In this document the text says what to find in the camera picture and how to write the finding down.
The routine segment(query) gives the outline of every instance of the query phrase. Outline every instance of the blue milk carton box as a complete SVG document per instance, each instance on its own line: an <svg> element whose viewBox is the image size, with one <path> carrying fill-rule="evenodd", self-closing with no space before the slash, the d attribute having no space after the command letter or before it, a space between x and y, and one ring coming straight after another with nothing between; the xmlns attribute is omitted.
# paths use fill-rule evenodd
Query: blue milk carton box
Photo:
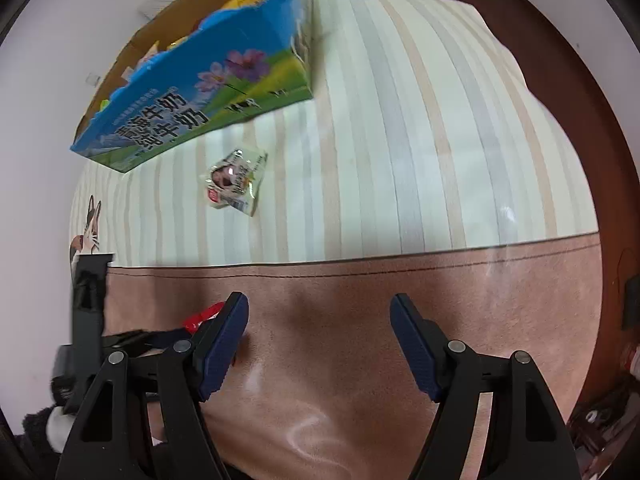
<svg viewBox="0 0 640 480"><path fill-rule="evenodd" d="M228 1L176 0L141 28L71 150L124 173L193 137L310 98L310 0L220 9ZM160 52L140 63L155 45Z"/></svg>

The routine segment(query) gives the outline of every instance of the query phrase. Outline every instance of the metal screw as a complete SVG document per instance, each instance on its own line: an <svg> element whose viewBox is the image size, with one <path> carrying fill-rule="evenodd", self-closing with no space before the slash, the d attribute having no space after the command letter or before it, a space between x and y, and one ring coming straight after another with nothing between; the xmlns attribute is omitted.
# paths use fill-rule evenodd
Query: metal screw
<svg viewBox="0 0 640 480"><path fill-rule="evenodd" d="M109 362L112 365L116 365L124 359L124 354L119 350L109 355Z"/></svg>
<svg viewBox="0 0 640 480"><path fill-rule="evenodd" d="M456 354L462 354L462 352L466 350L466 345L462 341L458 341L457 339L449 341L449 344L447 346L449 347L449 350L455 352Z"/></svg>
<svg viewBox="0 0 640 480"><path fill-rule="evenodd" d="M178 352L178 354L186 352L189 348L191 348L191 341L187 341L186 339L180 339L180 341L174 343L174 350Z"/></svg>
<svg viewBox="0 0 640 480"><path fill-rule="evenodd" d="M522 364L527 364L531 362L531 356L529 354L527 354L524 350L518 350L515 353L516 361Z"/></svg>

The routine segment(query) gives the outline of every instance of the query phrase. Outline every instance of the wall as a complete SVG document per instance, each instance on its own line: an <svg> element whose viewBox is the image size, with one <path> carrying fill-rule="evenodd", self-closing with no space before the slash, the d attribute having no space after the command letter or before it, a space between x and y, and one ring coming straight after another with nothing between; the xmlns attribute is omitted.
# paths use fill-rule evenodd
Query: wall
<svg viewBox="0 0 640 480"><path fill-rule="evenodd" d="M69 342L68 215L84 159L76 125L144 20L143 0L31 0L0 47L0 406L14 432L51 404L54 352Z"/></svg>
<svg viewBox="0 0 640 480"><path fill-rule="evenodd" d="M640 173L640 52L626 28L606 0L529 1L554 24L593 74Z"/></svg>

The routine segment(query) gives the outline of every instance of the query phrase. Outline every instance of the brown floor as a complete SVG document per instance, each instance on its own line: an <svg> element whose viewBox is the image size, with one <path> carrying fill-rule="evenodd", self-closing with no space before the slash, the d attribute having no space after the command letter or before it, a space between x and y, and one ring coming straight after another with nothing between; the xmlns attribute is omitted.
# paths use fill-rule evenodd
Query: brown floor
<svg viewBox="0 0 640 480"><path fill-rule="evenodd" d="M615 382L620 354L638 338L622 331L625 281L639 272L640 187L620 126L600 87L572 47L527 0L460 0L478 9L518 60L529 89L558 119L591 187L602 244L602 314L580 396L588 401Z"/></svg>

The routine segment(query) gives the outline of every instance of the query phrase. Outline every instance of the purple flower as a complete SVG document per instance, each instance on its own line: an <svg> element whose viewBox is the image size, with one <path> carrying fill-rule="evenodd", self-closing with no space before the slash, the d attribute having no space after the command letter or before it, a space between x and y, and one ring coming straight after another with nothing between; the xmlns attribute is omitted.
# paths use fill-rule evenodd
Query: purple flower
<svg viewBox="0 0 640 480"><path fill-rule="evenodd" d="M226 68L238 79L247 79L252 83L260 81L269 73L269 64L264 60L265 53L261 50L249 48L244 56L237 50L226 55Z"/></svg>
<svg viewBox="0 0 640 480"><path fill-rule="evenodd" d="M198 81L195 87L201 92L211 92L219 89L226 82L227 71L220 63L211 63L211 72L200 72L198 77L202 81Z"/></svg>

